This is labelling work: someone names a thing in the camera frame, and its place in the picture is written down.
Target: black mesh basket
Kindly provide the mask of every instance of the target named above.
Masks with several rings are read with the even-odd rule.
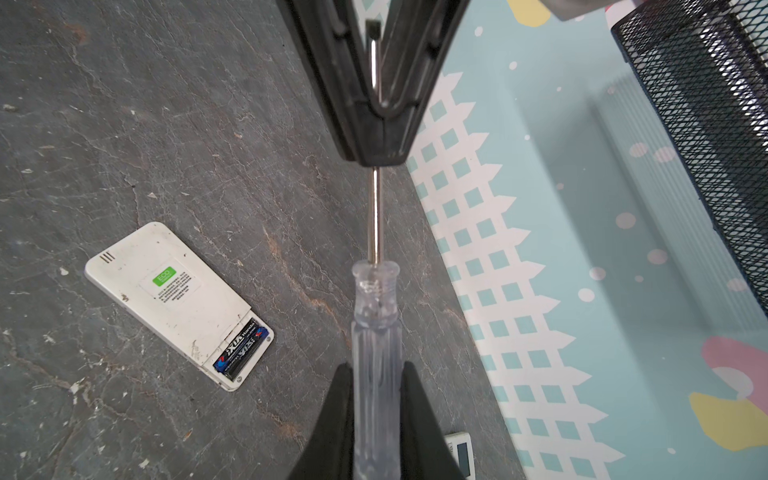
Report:
[[[613,28],[768,313],[768,0],[650,0]]]

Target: metal shaft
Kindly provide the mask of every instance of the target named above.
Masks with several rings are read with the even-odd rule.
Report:
[[[381,101],[381,29],[368,28],[368,56],[371,65],[371,85]],[[382,171],[372,167],[368,177],[368,261],[384,261],[384,208],[382,205]]]

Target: gray stone surface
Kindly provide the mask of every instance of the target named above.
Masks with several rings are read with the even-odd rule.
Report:
[[[272,1],[0,2],[3,478],[290,470],[349,358],[366,172],[288,38]],[[478,478],[522,478],[408,173],[387,174],[406,358]],[[276,330],[236,393],[82,274],[152,220]]]

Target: small white device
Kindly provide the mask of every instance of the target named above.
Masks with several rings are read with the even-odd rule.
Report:
[[[467,480],[475,480],[475,453],[472,451],[472,439],[467,432],[453,433],[445,437],[448,450],[456,460],[458,469]]]
[[[275,333],[168,227],[151,222],[91,258],[85,276],[225,390]]]

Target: clear plastic handle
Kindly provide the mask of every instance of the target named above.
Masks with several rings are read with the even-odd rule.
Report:
[[[400,480],[402,327],[395,262],[360,261],[355,276],[352,357],[355,480]]]

